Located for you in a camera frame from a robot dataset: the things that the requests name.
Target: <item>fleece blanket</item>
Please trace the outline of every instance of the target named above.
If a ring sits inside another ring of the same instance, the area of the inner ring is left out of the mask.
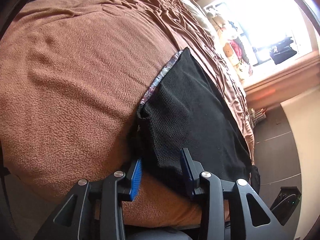
[[[126,135],[141,97],[185,47],[217,85],[252,154],[245,99],[179,0],[35,0],[0,42],[5,166],[55,202],[79,179],[116,171],[130,159]],[[136,200],[124,203],[130,225],[195,225],[200,217],[199,206],[146,172]]]

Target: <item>folded black fabric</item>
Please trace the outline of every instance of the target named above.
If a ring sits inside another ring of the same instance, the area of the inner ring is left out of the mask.
[[[143,168],[185,195],[180,150],[220,179],[249,181],[249,150],[217,87],[188,48],[137,109],[135,147]]]

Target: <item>wrinkled sheet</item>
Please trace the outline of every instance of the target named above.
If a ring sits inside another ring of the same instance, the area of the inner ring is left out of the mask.
[[[224,96],[250,153],[246,103],[212,39],[179,0],[36,0],[0,42],[0,139],[10,172],[59,202],[80,178],[103,179],[129,160],[136,107],[179,50]],[[200,223],[199,206],[143,173],[126,224]]]

